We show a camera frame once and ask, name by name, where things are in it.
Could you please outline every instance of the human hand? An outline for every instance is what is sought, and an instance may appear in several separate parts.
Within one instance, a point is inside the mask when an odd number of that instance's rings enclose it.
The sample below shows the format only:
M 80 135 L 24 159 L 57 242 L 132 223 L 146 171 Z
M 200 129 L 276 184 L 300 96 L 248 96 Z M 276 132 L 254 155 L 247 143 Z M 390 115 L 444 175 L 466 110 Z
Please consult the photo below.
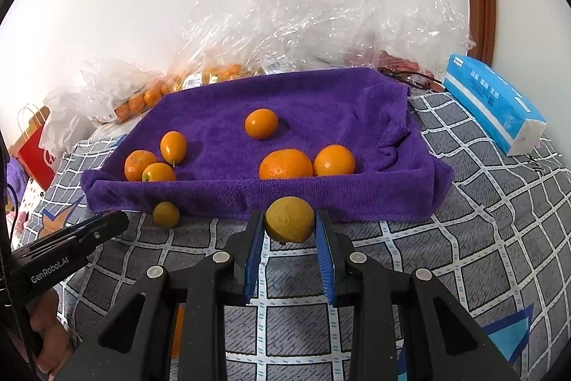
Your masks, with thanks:
M 64 366 L 72 353 L 67 331 L 58 320 L 59 296 L 55 289 L 42 294 L 35 303 L 30 314 L 30 326 L 36 332 L 44 332 L 44 346 L 36 365 L 43 373 L 49 373 L 49 381 L 53 381 L 58 371 Z M 18 352 L 27 360 L 24 344 L 10 332 L 10 337 Z

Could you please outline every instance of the towel fold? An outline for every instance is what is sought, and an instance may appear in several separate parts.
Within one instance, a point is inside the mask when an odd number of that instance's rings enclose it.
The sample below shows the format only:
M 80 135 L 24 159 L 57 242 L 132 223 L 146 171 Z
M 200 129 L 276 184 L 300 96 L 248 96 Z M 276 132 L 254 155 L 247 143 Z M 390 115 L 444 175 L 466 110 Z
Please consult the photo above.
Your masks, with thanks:
M 127 135 L 101 170 L 87 170 L 82 188 L 94 212 L 152 212 L 170 201 L 182 214 L 246 219 L 279 197 L 297 196 L 333 219 L 427 220 L 442 202 L 452 168 L 428 152 L 406 106 L 408 88 L 372 69 L 351 68 L 261 76 L 165 96 Z M 247 115 L 269 108 L 279 117 L 264 141 L 244 130 Z M 175 182 L 128 182 L 123 164 L 134 150 L 162 159 L 159 144 L 180 131 L 187 155 Z M 356 174 L 260 180 L 272 151 L 302 150 L 310 159 L 341 144 Z

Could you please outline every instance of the checkered tablecloth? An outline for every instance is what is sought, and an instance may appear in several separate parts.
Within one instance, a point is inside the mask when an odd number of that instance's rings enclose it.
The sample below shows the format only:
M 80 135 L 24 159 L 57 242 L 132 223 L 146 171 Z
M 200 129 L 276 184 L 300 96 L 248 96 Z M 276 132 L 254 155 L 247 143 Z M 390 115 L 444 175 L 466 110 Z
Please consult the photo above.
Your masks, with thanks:
M 547 137 L 533 160 L 504 156 L 449 95 L 416 96 L 410 104 L 430 150 L 456 171 L 443 205 L 425 224 L 370 221 L 335 228 L 386 267 L 431 269 L 482 326 L 533 304 L 529 344 L 515 370 L 522 379 L 540 379 L 571 336 L 569 170 Z M 70 223 L 90 216 L 81 173 L 100 167 L 118 142 L 85 141 L 64 157 L 25 241 L 36 237 L 43 209 L 57 214 L 79 201 Z M 129 216 L 128 231 L 58 286 L 59 317 L 76 343 L 149 266 L 192 266 L 246 226 L 184 217 L 164 231 L 150 216 Z M 255 297 L 249 307 L 228 307 L 225 316 L 229 380 L 348 379 L 352 309 L 327 305 L 313 238 L 280 246 L 266 236 Z M 400 349 L 396 313 L 395 324 Z

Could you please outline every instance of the blue gripper pad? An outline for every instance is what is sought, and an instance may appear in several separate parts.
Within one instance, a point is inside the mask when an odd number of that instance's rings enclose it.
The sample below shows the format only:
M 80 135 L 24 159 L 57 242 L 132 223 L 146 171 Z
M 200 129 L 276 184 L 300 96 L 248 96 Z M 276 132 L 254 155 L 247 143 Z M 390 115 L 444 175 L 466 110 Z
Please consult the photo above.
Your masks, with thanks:
M 252 244 L 246 260 L 246 270 L 244 273 L 244 298 L 249 302 L 256 289 L 258 281 L 258 269 L 262 260 L 262 246 L 264 244 L 264 212 L 258 218 L 256 231 L 252 238 Z
M 323 226 L 321 215 L 315 215 L 315 246 L 318 252 L 319 271 L 322 276 L 323 293 L 327 302 L 333 305 L 335 302 L 335 267 L 329 250 L 329 242 Z

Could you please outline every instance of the blue package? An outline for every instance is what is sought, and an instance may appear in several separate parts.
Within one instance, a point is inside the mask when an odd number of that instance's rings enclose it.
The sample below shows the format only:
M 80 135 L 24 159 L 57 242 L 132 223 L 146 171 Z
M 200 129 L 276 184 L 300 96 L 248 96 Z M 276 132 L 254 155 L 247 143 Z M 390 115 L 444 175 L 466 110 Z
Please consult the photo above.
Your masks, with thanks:
M 547 125 L 545 119 L 529 99 L 486 64 L 453 54 L 444 86 L 506 155 L 524 155 L 536 147 Z

